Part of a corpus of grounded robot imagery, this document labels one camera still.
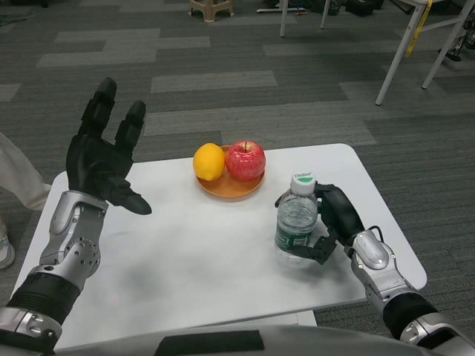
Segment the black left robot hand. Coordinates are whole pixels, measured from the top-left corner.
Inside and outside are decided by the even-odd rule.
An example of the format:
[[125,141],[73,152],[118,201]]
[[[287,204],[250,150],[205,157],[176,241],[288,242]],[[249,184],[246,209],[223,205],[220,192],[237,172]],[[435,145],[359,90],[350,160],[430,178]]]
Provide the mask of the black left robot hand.
[[137,100],[119,124],[115,143],[102,138],[115,104],[117,84],[103,79],[82,115],[78,133],[71,140],[66,171],[69,189],[89,194],[132,213],[149,215],[151,206],[131,189],[126,177],[144,125],[146,105]]

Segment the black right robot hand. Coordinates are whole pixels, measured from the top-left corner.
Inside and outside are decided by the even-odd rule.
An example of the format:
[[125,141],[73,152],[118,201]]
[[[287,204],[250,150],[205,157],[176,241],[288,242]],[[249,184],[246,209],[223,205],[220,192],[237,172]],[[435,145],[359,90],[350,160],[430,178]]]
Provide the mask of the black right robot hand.
[[353,204],[334,185],[293,181],[275,207],[275,246],[288,257],[323,265],[338,243],[345,246],[364,230]]

